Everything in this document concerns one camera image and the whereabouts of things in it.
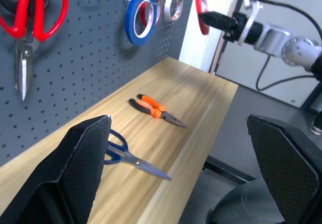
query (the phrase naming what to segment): pegboard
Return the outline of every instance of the pegboard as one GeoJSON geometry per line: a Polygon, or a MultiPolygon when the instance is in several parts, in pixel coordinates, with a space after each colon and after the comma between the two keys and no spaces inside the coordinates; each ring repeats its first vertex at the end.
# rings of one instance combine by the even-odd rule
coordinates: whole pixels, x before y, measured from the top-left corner
{"type": "MultiPolygon", "coordinates": [[[[0,166],[165,57],[178,59],[191,4],[192,0],[184,0],[175,23],[165,23],[162,15],[149,41],[137,47],[126,37],[123,0],[69,0],[64,25],[34,54],[24,102],[15,89],[15,42],[1,28],[0,166]]],[[[0,10],[13,22],[13,16],[0,10]]],[[[61,0],[51,0],[45,11],[46,29],[60,10],[61,0]]]]}

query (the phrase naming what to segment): pliers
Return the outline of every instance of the pliers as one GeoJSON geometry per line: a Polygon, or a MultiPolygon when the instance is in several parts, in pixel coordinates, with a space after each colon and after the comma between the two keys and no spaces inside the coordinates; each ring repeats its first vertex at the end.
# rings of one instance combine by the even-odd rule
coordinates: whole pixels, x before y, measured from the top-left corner
{"type": "Polygon", "coordinates": [[[135,99],[129,100],[129,103],[131,104],[131,106],[134,107],[136,110],[149,114],[154,118],[162,118],[163,120],[169,123],[172,123],[174,125],[184,127],[184,128],[187,127],[180,120],[178,120],[174,115],[167,112],[167,107],[165,105],[159,104],[152,97],[148,97],[143,94],[138,94],[137,98],[142,101],[137,101],[135,99]]]}

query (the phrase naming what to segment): red scissors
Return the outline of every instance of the red scissors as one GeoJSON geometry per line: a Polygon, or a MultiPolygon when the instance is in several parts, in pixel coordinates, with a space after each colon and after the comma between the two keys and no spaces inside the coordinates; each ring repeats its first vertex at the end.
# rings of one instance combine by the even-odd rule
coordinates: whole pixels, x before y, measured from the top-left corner
{"type": "MultiPolygon", "coordinates": [[[[30,0],[18,0],[15,23],[10,27],[0,16],[0,25],[15,39],[25,37],[27,21],[28,21],[28,6],[30,0]]],[[[68,0],[62,0],[62,9],[60,16],[55,25],[48,31],[44,32],[45,21],[45,2],[44,0],[35,0],[35,19],[33,36],[39,41],[44,41],[50,38],[60,26],[63,24],[68,10],[68,0]]]]}

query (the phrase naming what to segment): white wall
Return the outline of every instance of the white wall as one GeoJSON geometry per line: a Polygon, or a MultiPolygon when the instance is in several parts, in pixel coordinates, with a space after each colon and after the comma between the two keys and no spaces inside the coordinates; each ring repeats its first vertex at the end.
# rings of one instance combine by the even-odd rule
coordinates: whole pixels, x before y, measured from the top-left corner
{"type": "MultiPolygon", "coordinates": [[[[207,0],[209,11],[227,14],[232,0],[207,0]]],[[[210,28],[209,35],[199,29],[196,3],[192,2],[185,38],[179,60],[204,71],[209,71],[221,31],[210,28]]]]}
{"type": "MultiPolygon", "coordinates": [[[[322,25],[322,10],[320,0],[278,0],[299,7],[322,25]]],[[[312,23],[299,13],[292,10],[264,4],[264,8],[259,12],[256,21],[278,25],[292,32],[294,36],[305,36],[315,39],[321,44],[319,35],[312,23]]],[[[252,46],[244,44],[242,47],[237,43],[228,43],[219,63],[216,74],[238,84],[255,89],[257,76],[262,69],[266,55],[255,51],[252,46]]],[[[302,67],[292,67],[286,65],[279,58],[271,58],[267,69],[263,73],[260,87],[273,83],[277,80],[308,74],[302,67]]],[[[279,84],[268,90],[264,94],[300,107],[318,82],[315,79],[299,79],[287,83],[279,84]]]]}

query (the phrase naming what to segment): wooden tabletop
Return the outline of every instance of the wooden tabletop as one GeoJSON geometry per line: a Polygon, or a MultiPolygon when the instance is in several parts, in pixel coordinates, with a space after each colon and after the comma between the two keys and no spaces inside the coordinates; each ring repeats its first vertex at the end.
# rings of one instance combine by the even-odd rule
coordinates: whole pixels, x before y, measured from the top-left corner
{"type": "Polygon", "coordinates": [[[0,213],[68,129],[110,114],[112,128],[127,139],[130,151],[173,180],[162,180],[125,163],[104,166],[89,223],[177,223],[236,90],[231,82],[164,59],[2,166],[0,213]],[[137,94],[166,105],[188,128],[138,112],[127,102],[137,94]]]}

